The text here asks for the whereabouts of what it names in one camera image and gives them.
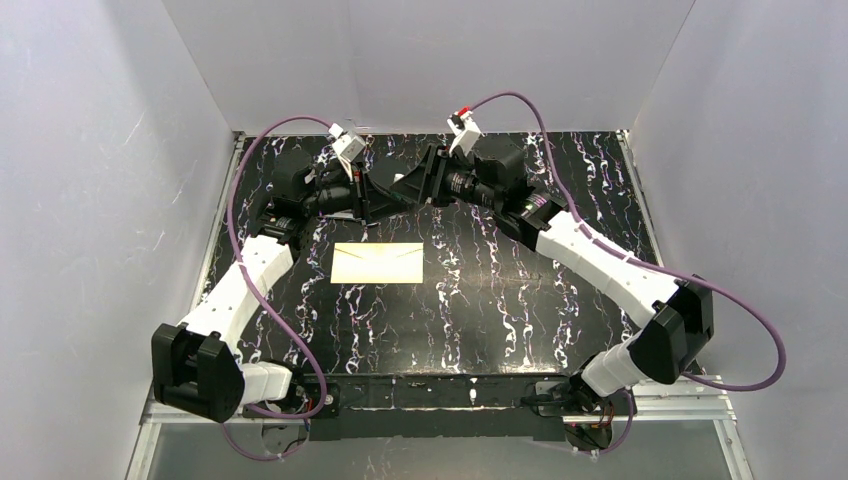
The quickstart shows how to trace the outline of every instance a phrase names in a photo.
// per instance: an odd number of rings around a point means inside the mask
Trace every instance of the white wall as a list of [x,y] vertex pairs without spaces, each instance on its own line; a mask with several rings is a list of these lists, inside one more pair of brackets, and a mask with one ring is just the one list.
[[0,477],[122,478],[232,136],[160,2],[0,11]]
[[[761,306],[784,378],[738,394],[757,478],[844,478],[848,406],[848,4],[695,3],[633,129],[668,264]],[[729,382],[774,366],[768,335],[726,303],[702,356]]]
[[[292,114],[442,132],[515,89],[552,130],[632,126],[693,0],[164,0],[230,126]],[[515,100],[489,131],[536,128]],[[294,132],[320,127],[294,124]]]

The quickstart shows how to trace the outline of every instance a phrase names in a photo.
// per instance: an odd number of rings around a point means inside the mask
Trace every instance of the cream envelope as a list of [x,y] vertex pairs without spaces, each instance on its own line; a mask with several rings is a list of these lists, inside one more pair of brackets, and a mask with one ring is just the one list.
[[423,243],[337,243],[330,283],[423,283]]

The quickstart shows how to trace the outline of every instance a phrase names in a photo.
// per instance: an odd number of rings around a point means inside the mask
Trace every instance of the cable connector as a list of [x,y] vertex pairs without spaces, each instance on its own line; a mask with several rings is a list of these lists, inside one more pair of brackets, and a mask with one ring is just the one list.
[[355,133],[345,131],[338,123],[330,127],[330,135],[335,140],[333,151],[336,152],[336,157],[347,173],[347,177],[353,181],[350,164],[365,150],[365,140]]
[[471,149],[474,148],[474,144],[477,143],[477,139],[482,135],[480,127],[471,118],[472,113],[474,112],[471,111],[470,107],[463,107],[448,117],[448,126],[455,135],[453,143],[451,143],[451,155],[453,155],[454,149],[459,147],[467,157],[471,153]]

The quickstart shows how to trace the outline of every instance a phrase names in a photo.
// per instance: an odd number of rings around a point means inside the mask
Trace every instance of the marble tabletop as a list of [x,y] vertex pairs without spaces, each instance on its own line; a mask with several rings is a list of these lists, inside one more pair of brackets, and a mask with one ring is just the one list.
[[[556,194],[541,135],[508,135],[526,150],[531,180]],[[369,164],[393,157],[411,168],[429,142],[445,143],[447,137],[374,135],[366,140]],[[557,168],[586,221],[637,257],[655,261],[616,134],[551,133],[550,140]],[[322,136],[263,141],[239,185],[236,215],[242,235],[267,198],[273,159],[296,148],[312,154],[318,164],[333,155]],[[624,312],[585,280],[499,233],[484,208],[424,206],[369,229],[337,220],[316,222],[316,241],[272,288],[269,299],[328,373],[571,372],[634,331]],[[331,284],[334,242],[423,242],[424,282]],[[206,292],[232,261],[222,225]],[[239,354],[243,361],[305,363],[261,310],[245,329]]]

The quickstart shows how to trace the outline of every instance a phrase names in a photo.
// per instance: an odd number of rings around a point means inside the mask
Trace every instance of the wall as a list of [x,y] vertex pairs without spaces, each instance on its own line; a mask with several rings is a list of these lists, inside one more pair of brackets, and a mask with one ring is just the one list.
[[[164,3],[236,130],[307,113],[443,132],[451,111],[504,89],[534,99],[552,130],[629,128],[693,0]],[[536,128],[518,101],[499,103],[483,128]]]
[[[639,113],[636,162],[666,263],[744,294],[788,368],[732,396],[758,478],[843,478],[848,404],[848,4],[697,1]],[[726,303],[702,356],[764,378],[774,347]]]
[[122,478],[232,135],[161,3],[0,11],[0,476]]

